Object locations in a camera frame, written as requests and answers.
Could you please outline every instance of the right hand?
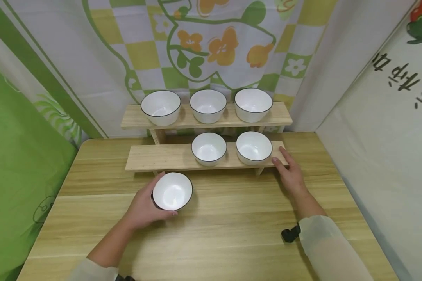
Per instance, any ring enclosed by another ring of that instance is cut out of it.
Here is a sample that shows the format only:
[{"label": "right hand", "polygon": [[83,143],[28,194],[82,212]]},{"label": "right hand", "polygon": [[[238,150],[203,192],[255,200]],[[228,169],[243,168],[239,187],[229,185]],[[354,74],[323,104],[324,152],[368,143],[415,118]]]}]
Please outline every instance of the right hand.
[{"label": "right hand", "polygon": [[289,164],[289,170],[286,169],[277,157],[272,158],[272,163],[280,173],[281,182],[291,195],[296,196],[300,193],[307,192],[305,181],[303,180],[302,168],[298,165],[293,157],[286,151],[286,149],[280,146],[280,152]]},{"label": "right hand", "polygon": [[165,174],[165,172],[159,173],[150,183],[136,193],[128,210],[121,219],[125,226],[131,230],[141,229],[154,221],[169,219],[178,215],[176,211],[158,209],[151,198],[155,185]]}]

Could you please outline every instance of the white sleeve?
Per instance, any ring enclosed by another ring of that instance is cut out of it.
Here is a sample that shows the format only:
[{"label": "white sleeve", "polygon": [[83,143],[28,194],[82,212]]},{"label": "white sleeve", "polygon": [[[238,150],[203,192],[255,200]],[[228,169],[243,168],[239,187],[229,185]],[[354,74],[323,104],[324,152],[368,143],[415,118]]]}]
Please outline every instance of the white sleeve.
[{"label": "white sleeve", "polygon": [[85,258],[72,271],[68,281],[115,281],[118,274],[117,267],[101,267]]},{"label": "white sleeve", "polygon": [[303,250],[322,281],[373,281],[364,263],[332,219],[312,216],[299,222]]}]

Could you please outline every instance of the white bowl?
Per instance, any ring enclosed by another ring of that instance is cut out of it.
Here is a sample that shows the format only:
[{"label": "white bowl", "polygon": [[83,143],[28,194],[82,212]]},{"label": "white bowl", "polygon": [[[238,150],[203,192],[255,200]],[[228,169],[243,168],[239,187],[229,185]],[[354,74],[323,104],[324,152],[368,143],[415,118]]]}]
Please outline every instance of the white bowl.
[{"label": "white bowl", "polygon": [[177,120],[180,104],[181,99],[174,92],[156,91],[143,98],[141,109],[156,126],[169,126]]},{"label": "white bowl", "polygon": [[191,199],[192,190],[192,183],[184,174],[169,173],[155,185],[152,199],[160,209],[179,210]]},{"label": "white bowl", "polygon": [[236,115],[244,122],[260,121],[274,104],[265,91],[255,88],[242,89],[234,97]]},{"label": "white bowl", "polygon": [[197,162],[212,167],[217,165],[227,152],[227,143],[216,133],[201,133],[193,140],[191,149]]},{"label": "white bowl", "polygon": [[199,122],[211,124],[222,116],[227,106],[227,99],[221,92],[205,89],[193,94],[189,104]]},{"label": "white bowl", "polygon": [[272,142],[261,133],[245,132],[236,140],[238,158],[246,165],[255,166],[272,154]]}]

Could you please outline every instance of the black bowl rim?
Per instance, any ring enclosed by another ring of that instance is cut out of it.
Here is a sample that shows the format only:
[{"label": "black bowl rim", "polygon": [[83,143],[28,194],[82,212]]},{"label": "black bowl rim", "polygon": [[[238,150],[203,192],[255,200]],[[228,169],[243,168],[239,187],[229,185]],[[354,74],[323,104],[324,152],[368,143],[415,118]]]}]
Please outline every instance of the black bowl rim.
[{"label": "black bowl rim", "polygon": [[[272,103],[270,104],[270,107],[268,108],[268,109],[266,109],[266,110],[264,110],[264,111],[260,111],[260,112],[253,112],[253,111],[248,111],[248,110],[245,110],[245,109],[243,109],[242,107],[240,107],[239,105],[238,105],[238,103],[236,102],[236,96],[238,95],[238,93],[240,93],[240,91],[242,91],[242,90],[245,90],[245,89],[257,89],[257,90],[259,90],[259,91],[262,91],[262,92],[264,92],[266,95],[268,95],[268,97],[270,97],[270,100],[272,101]],[[234,95],[234,104],[236,104],[236,106],[237,107],[239,107],[241,110],[243,110],[243,111],[245,111],[245,112],[249,112],[249,113],[264,113],[264,112],[266,112],[266,111],[269,111],[273,106],[274,106],[274,99],[266,92],[266,91],[263,91],[263,90],[261,90],[261,89],[258,89],[258,88],[244,88],[244,89],[240,89],[235,95]]]},{"label": "black bowl rim", "polygon": [[[192,151],[192,155],[194,155],[194,157],[195,158],[197,158],[197,159],[200,159],[199,157],[197,157],[197,155],[194,153],[194,150],[192,149],[192,144],[194,143],[194,140],[198,137],[198,136],[200,136],[200,135],[202,135],[202,134],[204,134],[204,133],[200,133],[199,135],[197,135],[194,139],[193,139],[193,141],[191,142],[191,151]],[[220,160],[220,159],[222,159],[222,157],[224,157],[225,156],[225,154],[227,154],[227,150],[228,150],[228,145],[227,145],[227,142],[225,141],[225,139],[223,139],[224,140],[224,142],[225,142],[225,152],[223,153],[223,155],[221,156],[221,157],[219,157],[218,159],[216,159],[216,160],[202,160],[202,159],[200,159],[200,161],[203,161],[203,162],[214,162],[214,161],[218,161],[218,160]]]},{"label": "black bowl rim", "polygon": [[[197,94],[198,92],[208,91],[208,90],[211,90],[211,91],[216,91],[216,92],[218,92],[219,94],[223,95],[223,97],[225,98],[225,106],[223,107],[223,109],[221,109],[221,110],[219,110],[219,111],[216,111],[216,112],[212,112],[212,113],[204,113],[204,112],[199,112],[198,110],[195,110],[195,109],[194,109],[194,107],[192,107],[192,104],[191,104],[191,99],[192,99],[192,97],[193,97],[195,94]],[[192,95],[191,95],[191,97],[189,98],[189,106],[191,107],[191,109],[192,109],[192,110],[194,110],[195,112],[200,113],[200,114],[216,114],[216,113],[219,113],[219,112],[221,112],[222,110],[225,110],[225,109],[227,108],[227,102],[226,102],[226,100],[227,100],[227,98],[225,97],[225,95],[224,95],[223,93],[221,93],[221,92],[217,91],[217,90],[213,90],[213,89],[201,89],[201,90],[199,90],[199,91],[197,91],[197,92],[195,92],[194,94],[192,94]]]},{"label": "black bowl rim", "polygon": [[184,208],[189,203],[189,201],[191,201],[192,195],[194,194],[194,184],[192,183],[191,179],[187,175],[185,175],[183,173],[179,173],[179,172],[168,172],[166,174],[170,174],[170,173],[182,174],[182,175],[184,175],[185,177],[188,178],[189,182],[191,183],[191,197],[189,198],[189,200],[181,208],[179,208],[179,209],[176,209],[176,210],[166,210],[166,209],[163,209],[160,206],[158,206],[158,204],[156,204],[155,199],[154,199],[154,192],[153,191],[152,191],[152,194],[150,195],[150,198],[152,198],[152,202],[155,205],[155,207],[157,207],[160,210],[164,210],[164,211],[178,211],[178,210],[181,210],[182,208]]},{"label": "black bowl rim", "polygon": [[[240,136],[241,135],[243,135],[243,134],[245,134],[245,133],[248,133],[248,132],[253,132],[253,133],[259,133],[259,134],[261,134],[262,136],[264,136],[269,142],[270,142],[270,154],[266,157],[266,158],[264,158],[264,159],[262,159],[262,160],[253,160],[253,159],[250,159],[250,158],[247,158],[247,157],[245,157],[240,151],[239,151],[239,149],[238,149],[238,139],[240,138]],[[260,132],[256,132],[256,131],[247,131],[247,132],[244,132],[244,133],[241,133],[239,136],[238,136],[238,138],[236,139],[236,151],[242,156],[242,157],[244,157],[245,159],[247,159],[247,160],[250,160],[250,161],[255,161],[255,162],[262,162],[262,161],[264,161],[264,160],[266,160],[266,159],[268,159],[268,157],[271,157],[272,156],[272,153],[274,152],[274,146],[273,146],[273,144],[272,144],[272,142],[270,141],[270,139],[268,139],[268,137],[266,137],[263,133],[260,133]]]},{"label": "black bowl rim", "polygon": [[171,113],[168,113],[168,114],[165,114],[165,115],[161,115],[161,116],[155,116],[155,115],[151,115],[151,114],[149,114],[149,113],[146,113],[143,109],[142,109],[142,103],[144,102],[144,100],[145,100],[145,98],[146,97],[148,97],[149,95],[151,95],[151,94],[154,94],[155,92],[172,92],[172,91],[169,91],[169,90],[158,90],[158,91],[154,91],[154,92],[151,92],[151,93],[149,93],[148,95],[146,95],[143,99],[142,99],[142,101],[141,101],[141,110],[142,110],[142,112],[145,114],[145,115],[148,115],[148,116],[151,116],[151,117],[164,117],[164,116],[167,116],[167,115],[170,115],[170,114],[173,114],[173,113],[175,113],[180,107],[181,107],[181,98],[180,98],[180,96],[176,93],[176,92],[172,92],[172,93],[174,93],[177,97],[178,97],[178,99],[180,100],[180,104],[179,104],[179,106],[177,107],[177,109],[175,109],[173,112],[171,112]]}]

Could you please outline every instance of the wooden stand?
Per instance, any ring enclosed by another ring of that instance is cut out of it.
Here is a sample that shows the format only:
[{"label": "wooden stand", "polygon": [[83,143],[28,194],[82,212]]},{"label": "wooden stand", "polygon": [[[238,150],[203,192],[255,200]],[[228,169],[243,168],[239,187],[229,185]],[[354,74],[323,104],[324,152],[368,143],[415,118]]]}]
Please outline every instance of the wooden stand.
[{"label": "wooden stand", "polygon": [[[147,172],[153,171],[184,171],[200,169],[247,169],[255,168],[255,174],[260,175],[264,168],[273,167],[270,158],[258,166],[247,166],[240,162],[236,154],[236,143],[227,143],[227,153],[218,165],[205,167],[200,165],[194,158],[190,143],[166,144],[165,130],[177,128],[222,128],[222,127],[249,127],[250,130],[262,133],[266,126],[291,125],[292,119],[284,103],[274,103],[270,112],[259,122],[247,123],[241,121],[236,115],[235,104],[227,104],[222,117],[213,124],[203,124],[193,116],[189,105],[181,105],[177,121],[169,126],[155,126],[144,115],[139,105],[129,105],[125,111],[121,127],[140,128],[150,130],[155,145],[134,145],[131,147],[126,171]],[[280,157],[278,147],[281,141],[273,141],[272,157]]]}]

